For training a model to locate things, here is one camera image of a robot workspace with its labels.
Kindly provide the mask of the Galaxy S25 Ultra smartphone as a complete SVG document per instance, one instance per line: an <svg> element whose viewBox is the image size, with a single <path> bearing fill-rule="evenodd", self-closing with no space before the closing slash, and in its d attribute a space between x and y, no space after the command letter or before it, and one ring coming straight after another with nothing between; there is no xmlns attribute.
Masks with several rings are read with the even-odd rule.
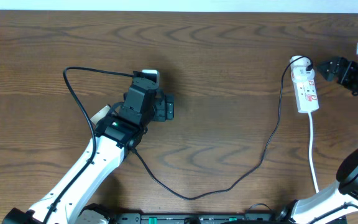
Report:
<svg viewBox="0 0 358 224"><path fill-rule="evenodd" d="M91 122L96 125L102 118L104 118L107 113L109 112L111 106L110 105L106 105L105 107L103 107L102 109L100 109L95 115L93 115L90 120Z"/></svg>

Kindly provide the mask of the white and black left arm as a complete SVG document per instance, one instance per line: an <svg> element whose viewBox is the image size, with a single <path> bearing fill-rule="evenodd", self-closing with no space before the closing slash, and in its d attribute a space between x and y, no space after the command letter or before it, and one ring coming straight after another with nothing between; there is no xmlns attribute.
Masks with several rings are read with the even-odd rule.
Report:
<svg viewBox="0 0 358 224"><path fill-rule="evenodd" d="M118 114L109 110L98 120L84 153L59 183L28 211L13 208L3 223L75 223L104 179L141 142L147 125L173 118L172 100L158 78L133 78Z"/></svg>

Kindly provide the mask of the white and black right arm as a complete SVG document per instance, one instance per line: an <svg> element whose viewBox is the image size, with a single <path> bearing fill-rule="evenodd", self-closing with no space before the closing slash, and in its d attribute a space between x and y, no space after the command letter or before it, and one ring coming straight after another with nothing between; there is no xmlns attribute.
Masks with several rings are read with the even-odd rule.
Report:
<svg viewBox="0 0 358 224"><path fill-rule="evenodd" d="M358 148L339 166L336 180L321 190L313 162L314 126L312 112L319 109L312 60L296 55L289 60L296 105L299 113L309 118L310 141L308 162L315 194L294 200L277 215L279 223L330 223L347 214L358 212Z"/></svg>

